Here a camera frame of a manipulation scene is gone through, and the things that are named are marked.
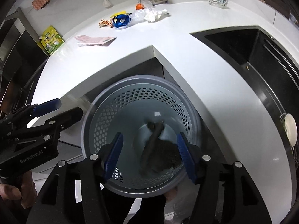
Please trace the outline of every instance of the kitchen counter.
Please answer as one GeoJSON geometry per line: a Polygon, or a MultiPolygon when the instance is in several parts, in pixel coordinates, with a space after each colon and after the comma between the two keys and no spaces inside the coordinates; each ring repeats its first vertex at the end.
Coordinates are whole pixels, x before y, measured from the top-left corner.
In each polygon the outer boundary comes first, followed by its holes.
{"type": "MultiPolygon", "coordinates": [[[[170,16],[124,30],[99,28],[101,18],[134,11],[131,0],[90,18],[74,28],[50,56],[38,81],[32,104],[67,95],[80,98],[113,76],[156,57],[189,97],[229,162],[241,161],[255,181],[273,224],[290,210],[292,184],[279,133],[253,90],[218,54],[190,33],[232,26],[260,26],[299,61],[299,50],[269,21],[233,2],[220,9],[206,0],[161,4],[170,16]],[[109,46],[79,47],[78,35],[117,37],[109,46]]],[[[46,115],[29,126],[44,123],[46,115]]]]}

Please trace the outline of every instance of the blue tape roll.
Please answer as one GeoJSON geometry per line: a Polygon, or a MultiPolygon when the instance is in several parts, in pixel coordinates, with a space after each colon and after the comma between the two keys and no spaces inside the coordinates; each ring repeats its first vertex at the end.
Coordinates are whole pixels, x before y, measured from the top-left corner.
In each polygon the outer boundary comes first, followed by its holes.
{"type": "Polygon", "coordinates": [[[131,18],[126,14],[119,14],[112,19],[113,25],[116,28],[128,25],[130,21],[131,21],[131,18]]]}

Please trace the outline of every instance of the gray basket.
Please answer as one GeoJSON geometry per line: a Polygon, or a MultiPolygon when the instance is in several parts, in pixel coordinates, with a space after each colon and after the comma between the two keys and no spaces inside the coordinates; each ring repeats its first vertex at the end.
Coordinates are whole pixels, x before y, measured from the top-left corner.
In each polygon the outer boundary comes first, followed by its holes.
{"type": "Polygon", "coordinates": [[[191,144],[200,146],[198,113],[177,85],[160,77],[141,75],[120,80],[100,93],[84,118],[84,158],[111,143],[116,132],[124,135],[114,175],[105,184],[117,194],[153,197],[175,187],[186,175],[183,164],[159,174],[140,175],[140,156],[151,135],[148,121],[165,122],[161,139],[176,143],[176,134],[183,131],[191,144]]]}

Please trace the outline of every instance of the black cable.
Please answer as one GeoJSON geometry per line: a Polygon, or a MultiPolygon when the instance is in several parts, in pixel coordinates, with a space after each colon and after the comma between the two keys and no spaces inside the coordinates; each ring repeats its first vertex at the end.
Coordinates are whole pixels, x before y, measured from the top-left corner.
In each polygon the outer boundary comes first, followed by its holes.
{"type": "Polygon", "coordinates": [[[67,143],[67,142],[65,142],[65,141],[61,141],[61,140],[58,140],[58,141],[59,141],[60,143],[66,144],[66,145],[69,145],[69,146],[72,146],[72,147],[77,147],[77,148],[82,149],[82,147],[80,147],[80,146],[73,145],[73,144],[70,144],[70,143],[67,143]]]}

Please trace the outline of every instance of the green package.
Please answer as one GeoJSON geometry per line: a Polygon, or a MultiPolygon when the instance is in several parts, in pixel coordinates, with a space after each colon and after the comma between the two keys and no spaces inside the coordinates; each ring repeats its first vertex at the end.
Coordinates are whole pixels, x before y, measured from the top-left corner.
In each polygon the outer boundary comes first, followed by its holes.
{"type": "Polygon", "coordinates": [[[63,40],[55,28],[53,26],[49,26],[42,34],[41,43],[51,55],[63,44],[63,40]]]}

